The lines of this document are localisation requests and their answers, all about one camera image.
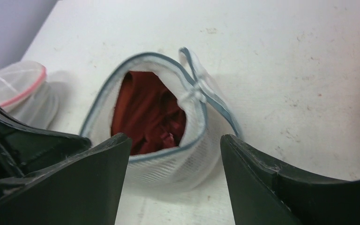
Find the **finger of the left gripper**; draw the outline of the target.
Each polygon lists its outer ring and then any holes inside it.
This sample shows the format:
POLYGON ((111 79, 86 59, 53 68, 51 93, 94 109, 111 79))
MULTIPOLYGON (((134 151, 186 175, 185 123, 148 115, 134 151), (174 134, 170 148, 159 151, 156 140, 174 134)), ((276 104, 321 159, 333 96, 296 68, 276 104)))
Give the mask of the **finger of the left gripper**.
POLYGON ((88 138, 30 127, 0 108, 0 179, 24 177, 90 147, 88 138))

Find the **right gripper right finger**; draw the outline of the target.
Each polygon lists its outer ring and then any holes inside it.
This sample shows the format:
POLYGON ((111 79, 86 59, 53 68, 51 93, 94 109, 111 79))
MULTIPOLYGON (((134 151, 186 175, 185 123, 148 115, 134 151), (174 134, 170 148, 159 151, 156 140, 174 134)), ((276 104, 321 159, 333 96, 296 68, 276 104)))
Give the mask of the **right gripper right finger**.
POLYGON ((234 135, 220 148, 237 225, 360 225, 360 180, 302 170, 234 135))

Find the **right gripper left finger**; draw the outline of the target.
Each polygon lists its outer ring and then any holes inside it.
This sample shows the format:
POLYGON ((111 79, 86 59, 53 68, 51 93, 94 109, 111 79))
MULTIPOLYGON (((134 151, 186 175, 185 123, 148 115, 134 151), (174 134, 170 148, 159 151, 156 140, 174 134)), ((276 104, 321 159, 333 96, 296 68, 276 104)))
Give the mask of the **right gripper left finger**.
POLYGON ((0 225, 113 225, 130 147, 118 134, 26 178, 0 180, 0 225))

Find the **red bra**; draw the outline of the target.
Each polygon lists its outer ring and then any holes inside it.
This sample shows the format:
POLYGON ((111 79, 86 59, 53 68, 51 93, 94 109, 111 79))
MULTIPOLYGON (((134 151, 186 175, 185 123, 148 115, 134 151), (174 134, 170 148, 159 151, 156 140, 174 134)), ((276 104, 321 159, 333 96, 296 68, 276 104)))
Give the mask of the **red bra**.
POLYGON ((114 108, 111 134, 132 139, 131 155, 178 147, 186 114, 153 72, 126 73, 114 108))

